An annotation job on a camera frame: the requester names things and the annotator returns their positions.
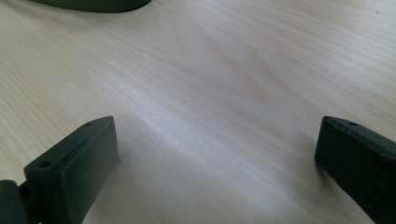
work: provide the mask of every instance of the light wood surface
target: light wood surface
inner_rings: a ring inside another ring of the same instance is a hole
[[[396,140],[396,3],[0,1],[0,178],[113,115],[99,223],[373,223],[314,164],[321,118]]]

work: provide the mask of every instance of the black plastic piece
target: black plastic piece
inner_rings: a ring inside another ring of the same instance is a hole
[[[20,191],[12,180],[0,181],[0,224],[28,223]]]
[[[52,7],[89,11],[89,12],[125,12],[140,8],[150,0],[31,0]]]
[[[315,162],[375,223],[396,223],[396,143],[357,123],[324,117]]]
[[[18,190],[13,181],[0,181],[7,187],[0,187],[0,224],[14,223],[3,217],[27,219],[19,224],[80,224],[119,163],[114,119],[82,125],[24,168],[27,180]]]

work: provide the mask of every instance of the wood grain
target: wood grain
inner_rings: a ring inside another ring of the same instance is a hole
[[[396,140],[393,1],[0,2],[0,178],[113,115],[84,223],[372,223],[313,156],[324,115]]]

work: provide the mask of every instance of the black object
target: black object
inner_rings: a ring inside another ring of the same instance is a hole
[[[82,125],[30,162],[19,187],[0,181],[0,224],[80,224],[119,163],[113,117]]]
[[[31,0],[52,7],[89,11],[125,12],[140,8],[150,0]]]
[[[396,223],[396,143],[357,123],[324,117],[315,162],[375,223]]]

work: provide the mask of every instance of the small hole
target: small hole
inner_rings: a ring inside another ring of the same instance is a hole
[[[45,168],[45,167],[49,167],[49,166],[50,166],[49,161],[43,161],[38,165],[38,167],[40,167],[40,168]]]

